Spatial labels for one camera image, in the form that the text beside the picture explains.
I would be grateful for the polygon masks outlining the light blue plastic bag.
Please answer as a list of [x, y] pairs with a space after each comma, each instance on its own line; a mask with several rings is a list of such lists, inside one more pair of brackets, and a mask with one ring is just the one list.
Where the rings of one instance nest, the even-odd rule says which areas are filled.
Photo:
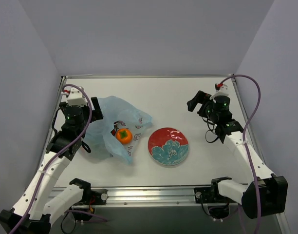
[[[103, 119], [89, 125], [84, 142], [90, 147], [92, 156], [100, 159], [112, 156], [131, 164], [141, 136], [152, 125], [152, 117], [115, 96], [100, 98], [98, 102]], [[131, 142], [119, 142], [115, 135], [120, 129], [131, 132]]]

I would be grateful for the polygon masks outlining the orange fake persimmon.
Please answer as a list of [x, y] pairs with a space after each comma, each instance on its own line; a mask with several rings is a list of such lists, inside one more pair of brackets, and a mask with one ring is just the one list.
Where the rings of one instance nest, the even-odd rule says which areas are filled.
[[119, 129], [116, 132], [115, 137], [123, 145], [129, 144], [133, 139], [133, 135], [132, 135], [131, 131], [127, 128]]

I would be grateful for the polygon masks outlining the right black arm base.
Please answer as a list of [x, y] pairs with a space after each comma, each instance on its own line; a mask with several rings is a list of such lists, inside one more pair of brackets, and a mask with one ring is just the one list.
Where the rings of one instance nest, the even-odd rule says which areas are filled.
[[213, 195], [210, 187], [194, 188], [195, 203], [200, 204], [206, 216], [214, 221], [223, 221], [230, 215], [231, 200], [226, 197]]

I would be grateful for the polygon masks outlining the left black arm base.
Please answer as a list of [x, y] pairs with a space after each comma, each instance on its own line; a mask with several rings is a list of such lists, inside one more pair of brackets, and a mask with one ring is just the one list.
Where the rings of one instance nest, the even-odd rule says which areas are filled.
[[105, 223], [106, 218], [95, 214], [96, 205], [106, 205], [108, 194], [106, 190], [98, 190], [84, 192], [83, 198], [75, 205], [84, 205], [86, 208], [75, 208], [72, 205], [65, 213], [60, 229], [63, 234], [72, 234], [78, 223], [84, 225], [86, 223]]

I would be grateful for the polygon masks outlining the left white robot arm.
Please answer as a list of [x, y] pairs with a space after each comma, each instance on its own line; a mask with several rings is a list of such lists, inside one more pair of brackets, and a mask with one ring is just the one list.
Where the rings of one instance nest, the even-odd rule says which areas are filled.
[[90, 101], [68, 97], [59, 109], [65, 122], [50, 140], [38, 171], [18, 202], [0, 213], [0, 225], [8, 234], [48, 234], [71, 206], [88, 203], [93, 196], [90, 183], [75, 178], [63, 192], [48, 200], [57, 180], [84, 146], [89, 124], [103, 119], [96, 97]]

